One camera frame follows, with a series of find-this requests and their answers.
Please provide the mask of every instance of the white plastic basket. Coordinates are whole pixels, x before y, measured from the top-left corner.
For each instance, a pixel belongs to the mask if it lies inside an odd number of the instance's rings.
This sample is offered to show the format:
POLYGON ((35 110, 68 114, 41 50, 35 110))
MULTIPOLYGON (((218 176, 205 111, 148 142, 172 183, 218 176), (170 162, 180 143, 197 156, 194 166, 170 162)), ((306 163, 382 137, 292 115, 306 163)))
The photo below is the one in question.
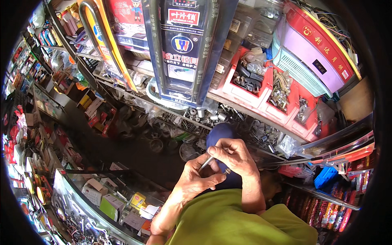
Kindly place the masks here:
MULTIPOLYGON (((275 57, 279 51, 280 43, 274 33, 272 40, 272 57, 275 57)), ((332 93, 322 83, 322 81, 297 57, 289 53, 283 46, 278 56, 272 61, 274 65, 283 71, 289 71, 290 76, 306 88, 314 97, 327 94, 332 97, 332 93)))

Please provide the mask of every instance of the person's right hand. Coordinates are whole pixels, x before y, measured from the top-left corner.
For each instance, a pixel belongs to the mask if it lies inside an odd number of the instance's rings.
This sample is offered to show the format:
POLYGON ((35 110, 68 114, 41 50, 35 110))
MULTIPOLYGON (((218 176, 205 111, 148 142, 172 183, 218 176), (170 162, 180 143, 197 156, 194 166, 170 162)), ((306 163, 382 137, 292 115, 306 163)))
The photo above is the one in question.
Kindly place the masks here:
POLYGON ((221 138, 215 146, 210 146, 207 152, 242 178, 260 175, 245 142, 241 139, 221 138))

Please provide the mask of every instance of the printed cartoon policeman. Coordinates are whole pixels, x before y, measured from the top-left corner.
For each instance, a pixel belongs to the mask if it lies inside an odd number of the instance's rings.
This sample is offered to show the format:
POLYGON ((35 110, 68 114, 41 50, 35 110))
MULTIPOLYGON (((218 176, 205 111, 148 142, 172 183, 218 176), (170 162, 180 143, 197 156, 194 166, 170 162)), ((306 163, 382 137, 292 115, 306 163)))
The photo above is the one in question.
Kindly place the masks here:
POLYGON ((139 20, 139 22, 141 22, 140 15, 143 15, 143 13, 142 13, 142 10, 139 7, 140 6, 140 0, 132 0, 132 5, 133 5, 133 8, 131 10, 133 12, 135 12, 135 21, 139 20))

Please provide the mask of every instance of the green shirt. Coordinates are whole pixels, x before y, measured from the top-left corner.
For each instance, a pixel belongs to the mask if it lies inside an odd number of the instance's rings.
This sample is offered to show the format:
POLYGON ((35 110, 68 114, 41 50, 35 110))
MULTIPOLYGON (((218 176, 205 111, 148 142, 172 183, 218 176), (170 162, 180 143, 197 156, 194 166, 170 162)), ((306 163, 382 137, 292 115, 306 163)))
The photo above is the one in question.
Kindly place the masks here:
POLYGON ((183 209, 168 245, 315 245, 317 231, 277 204, 260 216, 242 212, 241 189, 203 194, 183 209))

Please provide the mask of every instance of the person's left hand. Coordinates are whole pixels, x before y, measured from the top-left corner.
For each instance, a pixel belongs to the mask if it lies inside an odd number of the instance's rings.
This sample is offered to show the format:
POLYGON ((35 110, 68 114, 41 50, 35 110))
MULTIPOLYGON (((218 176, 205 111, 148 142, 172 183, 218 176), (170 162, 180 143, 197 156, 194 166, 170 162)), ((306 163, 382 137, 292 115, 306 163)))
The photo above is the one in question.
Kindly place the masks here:
POLYGON ((207 178, 200 177, 198 170, 208 157, 209 155, 205 153, 185 164, 180 180, 177 182, 171 195, 175 196, 179 201, 188 202, 208 188, 214 190, 215 185, 226 179, 226 175, 222 173, 213 174, 207 178))

